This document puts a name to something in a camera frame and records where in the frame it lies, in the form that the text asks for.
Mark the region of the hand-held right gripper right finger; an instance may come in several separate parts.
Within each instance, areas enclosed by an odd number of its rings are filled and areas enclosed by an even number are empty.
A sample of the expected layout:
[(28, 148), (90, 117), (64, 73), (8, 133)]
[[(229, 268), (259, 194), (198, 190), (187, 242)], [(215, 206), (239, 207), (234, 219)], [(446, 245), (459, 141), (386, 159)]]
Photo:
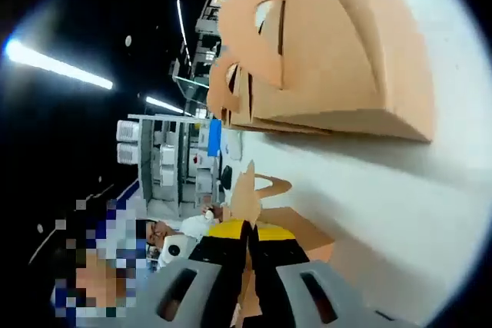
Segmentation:
[(249, 250), (259, 306), (273, 327), (388, 326), (327, 263), (309, 260), (286, 230), (256, 227)]

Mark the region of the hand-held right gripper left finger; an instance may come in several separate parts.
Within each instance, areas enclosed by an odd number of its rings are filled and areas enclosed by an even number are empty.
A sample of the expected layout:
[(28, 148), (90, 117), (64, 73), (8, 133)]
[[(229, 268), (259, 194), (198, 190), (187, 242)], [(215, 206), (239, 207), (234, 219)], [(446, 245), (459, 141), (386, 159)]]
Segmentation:
[(148, 326), (233, 326), (251, 232), (246, 220), (225, 221), (189, 257), (159, 270), (148, 288)]

